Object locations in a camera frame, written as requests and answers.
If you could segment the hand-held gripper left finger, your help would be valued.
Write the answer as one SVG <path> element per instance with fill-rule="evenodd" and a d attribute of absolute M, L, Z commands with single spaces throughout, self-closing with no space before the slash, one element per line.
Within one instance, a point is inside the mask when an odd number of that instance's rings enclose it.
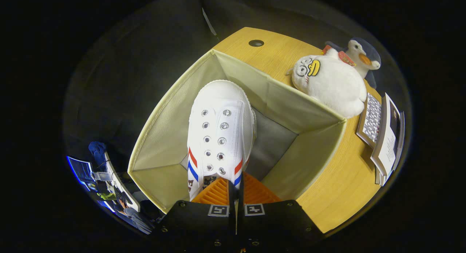
<path fill-rule="evenodd" d="M 235 253 L 236 217 L 233 184 L 223 178 L 210 184 L 203 195 L 220 191 L 224 204 L 186 200 L 175 202 L 157 224 L 159 253 Z"/>

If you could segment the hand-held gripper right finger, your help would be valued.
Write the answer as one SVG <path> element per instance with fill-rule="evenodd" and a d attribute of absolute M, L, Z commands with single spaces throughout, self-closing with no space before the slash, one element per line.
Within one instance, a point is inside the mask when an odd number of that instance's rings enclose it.
<path fill-rule="evenodd" d="M 281 200 L 243 172 L 237 208 L 241 252 L 303 253 L 324 234 L 296 200 Z"/>

